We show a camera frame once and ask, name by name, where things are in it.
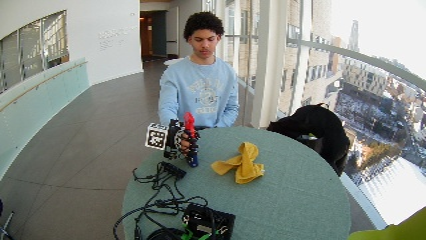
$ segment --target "skyscraper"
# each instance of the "skyscraper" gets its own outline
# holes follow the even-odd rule
[[[353,24],[352,24],[352,31],[350,31],[348,49],[354,51],[354,52],[360,52],[360,46],[358,46],[358,21],[357,20],[353,20]]]

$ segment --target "dark curly hair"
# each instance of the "dark curly hair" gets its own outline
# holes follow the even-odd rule
[[[211,12],[199,12],[189,16],[184,30],[187,41],[191,35],[203,29],[211,30],[220,36],[225,33],[223,20]]]

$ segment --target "black backpack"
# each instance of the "black backpack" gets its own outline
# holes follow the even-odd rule
[[[292,116],[270,122],[266,130],[277,132],[309,146],[342,175],[349,151],[349,138],[337,115],[317,105],[298,108]]]

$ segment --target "young man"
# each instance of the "young man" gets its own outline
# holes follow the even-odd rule
[[[168,67],[160,80],[159,116],[165,126],[171,119],[183,122],[185,112],[195,116],[196,127],[234,124],[240,107],[237,75],[215,56],[223,35],[223,21],[211,12],[188,18],[184,38],[193,53]]]

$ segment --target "green tabletop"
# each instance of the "green tabletop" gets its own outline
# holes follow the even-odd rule
[[[168,161],[187,171],[177,186],[187,198],[203,196],[209,207],[236,215],[232,239],[344,240],[350,229],[350,205],[345,187],[336,172],[306,146],[293,139],[248,127],[200,131],[200,166],[185,160],[168,160],[163,151],[144,157],[137,176],[156,173],[157,163]],[[265,165],[265,175],[248,184],[236,183],[236,171],[220,176],[211,164],[240,155],[242,142],[258,147],[254,163]],[[151,184],[133,181],[129,174],[123,214],[144,206],[155,191]],[[169,199],[164,192],[161,199]],[[125,238],[133,239],[135,213],[124,219]],[[183,229],[181,215],[152,215],[167,227]],[[141,221],[144,239],[159,226]]]

